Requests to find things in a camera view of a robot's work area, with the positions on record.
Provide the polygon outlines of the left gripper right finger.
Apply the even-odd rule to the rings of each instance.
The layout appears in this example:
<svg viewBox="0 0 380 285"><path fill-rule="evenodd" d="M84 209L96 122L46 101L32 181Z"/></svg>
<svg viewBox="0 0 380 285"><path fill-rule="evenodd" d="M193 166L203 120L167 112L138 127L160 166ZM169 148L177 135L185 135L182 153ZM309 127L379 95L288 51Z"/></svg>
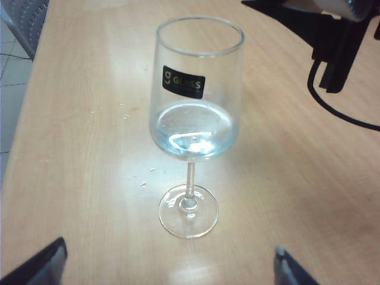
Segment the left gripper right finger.
<svg viewBox="0 0 380 285"><path fill-rule="evenodd" d="M286 251L282 245L275 247L274 284L318 285L318 282Z"/></svg>

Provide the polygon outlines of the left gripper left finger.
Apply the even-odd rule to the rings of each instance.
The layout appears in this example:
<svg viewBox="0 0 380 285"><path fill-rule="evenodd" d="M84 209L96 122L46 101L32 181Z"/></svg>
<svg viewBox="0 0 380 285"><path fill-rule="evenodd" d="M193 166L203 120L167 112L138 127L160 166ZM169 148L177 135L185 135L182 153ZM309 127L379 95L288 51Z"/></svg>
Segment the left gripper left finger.
<svg viewBox="0 0 380 285"><path fill-rule="evenodd" d="M67 246L58 237L26 262L1 278L1 284L62 284Z"/></svg>

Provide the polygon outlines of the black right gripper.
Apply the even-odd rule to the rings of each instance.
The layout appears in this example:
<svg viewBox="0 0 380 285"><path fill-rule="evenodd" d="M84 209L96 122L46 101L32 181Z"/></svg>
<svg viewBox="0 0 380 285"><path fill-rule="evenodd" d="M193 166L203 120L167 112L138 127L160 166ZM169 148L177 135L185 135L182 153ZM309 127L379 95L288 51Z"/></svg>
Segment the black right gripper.
<svg viewBox="0 0 380 285"><path fill-rule="evenodd" d="M278 21L313 48L312 58L327 60L319 86L327 93L339 93L346 82L374 12L360 22L335 19L284 1L242 1Z"/></svg>

